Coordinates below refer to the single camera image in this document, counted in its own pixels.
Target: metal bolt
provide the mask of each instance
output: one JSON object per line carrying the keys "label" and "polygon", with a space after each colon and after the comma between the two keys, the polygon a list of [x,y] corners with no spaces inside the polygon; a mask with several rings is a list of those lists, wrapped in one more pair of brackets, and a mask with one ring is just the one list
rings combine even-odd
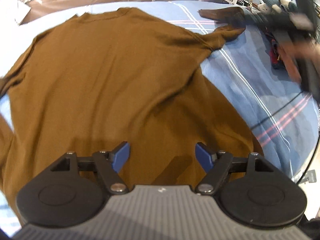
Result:
{"label": "metal bolt", "polygon": [[200,184],[198,190],[202,193],[210,193],[213,191],[213,186],[210,184]]}
{"label": "metal bolt", "polygon": [[124,192],[126,190],[126,186],[125,184],[122,184],[122,183],[115,183],[115,184],[112,184],[110,189],[114,192]]}

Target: sweater sleeve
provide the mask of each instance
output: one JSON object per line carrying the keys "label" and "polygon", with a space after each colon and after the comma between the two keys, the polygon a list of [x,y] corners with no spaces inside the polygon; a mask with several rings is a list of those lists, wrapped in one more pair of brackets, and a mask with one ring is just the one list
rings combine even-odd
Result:
{"label": "sweater sleeve", "polygon": [[18,60],[14,63],[9,72],[3,77],[0,78],[0,98],[2,98],[10,87],[18,85],[22,82],[25,73],[23,72],[24,63],[28,60],[31,55],[35,44],[44,36],[46,36],[52,29],[47,30],[38,36],[36,36],[31,45],[27,48],[27,50],[20,55]]}
{"label": "sweater sleeve", "polygon": [[[241,13],[244,15],[244,11],[240,7],[227,7],[217,10],[199,10],[199,15],[203,18],[223,21],[227,17],[231,17],[236,13]],[[236,39],[241,33],[243,33],[245,28],[234,28],[232,25],[221,26],[214,30],[214,32],[200,35],[198,37],[206,44],[212,51],[216,49],[221,49],[223,45]]]}

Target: brown sweater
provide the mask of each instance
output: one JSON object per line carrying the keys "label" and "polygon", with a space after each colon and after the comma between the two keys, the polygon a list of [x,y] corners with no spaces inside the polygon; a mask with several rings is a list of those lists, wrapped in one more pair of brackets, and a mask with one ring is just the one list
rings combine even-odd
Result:
{"label": "brown sweater", "polygon": [[196,185],[197,142],[235,156],[262,152],[199,64],[241,30],[199,35],[136,8],[84,14],[38,35],[0,82],[14,133],[0,118],[0,186],[17,192],[66,151],[89,156],[122,141],[133,184]]}

